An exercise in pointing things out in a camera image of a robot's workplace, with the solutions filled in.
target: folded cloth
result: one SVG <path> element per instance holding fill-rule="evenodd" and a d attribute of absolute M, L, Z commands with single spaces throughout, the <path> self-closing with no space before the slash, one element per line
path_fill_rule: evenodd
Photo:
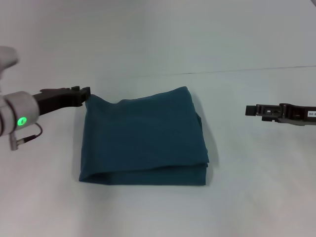
<path fill-rule="evenodd" d="M 86 102 L 79 180 L 106 185 L 205 185 L 201 119 L 186 87 L 112 104 Z"/>

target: white wall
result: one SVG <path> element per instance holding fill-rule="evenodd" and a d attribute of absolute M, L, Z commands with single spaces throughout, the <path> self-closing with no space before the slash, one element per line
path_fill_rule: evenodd
<path fill-rule="evenodd" d="M 16 152 L 0 138 L 0 236 L 315 236 L 316 128 L 244 116 L 316 104 L 315 22 L 309 0 L 0 0 L 0 45 L 21 56 L 5 94 L 80 85 L 117 102 L 185 85 L 212 161 L 205 187 L 79 183 L 85 110 L 55 111 Z"/>

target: teal towel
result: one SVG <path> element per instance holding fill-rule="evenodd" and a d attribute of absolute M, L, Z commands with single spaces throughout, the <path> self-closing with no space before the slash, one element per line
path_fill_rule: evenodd
<path fill-rule="evenodd" d="M 186 87 L 112 104 L 86 102 L 79 180 L 106 185 L 205 185 L 201 119 Z"/>

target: gray cylindrical joint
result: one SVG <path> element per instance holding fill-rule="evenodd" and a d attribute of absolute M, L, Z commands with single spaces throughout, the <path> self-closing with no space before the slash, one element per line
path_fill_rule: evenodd
<path fill-rule="evenodd" d="M 2 135 L 7 135 L 37 122 L 40 109 L 32 95 L 25 91 L 19 91 L 3 97 L 7 106 L 4 107 L 5 110 L 0 110 L 0 116 L 3 120 L 2 126 L 4 127 Z"/>
<path fill-rule="evenodd" d="M 18 54 L 14 48 L 0 46 L 0 74 L 5 69 L 17 64 L 18 61 Z"/>

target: green indicator light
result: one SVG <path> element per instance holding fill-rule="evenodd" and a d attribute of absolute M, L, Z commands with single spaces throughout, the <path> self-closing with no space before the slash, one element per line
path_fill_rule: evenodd
<path fill-rule="evenodd" d="M 26 123 L 27 121 L 27 118 L 26 117 L 21 117 L 19 120 L 18 120 L 18 126 L 22 126 Z"/>

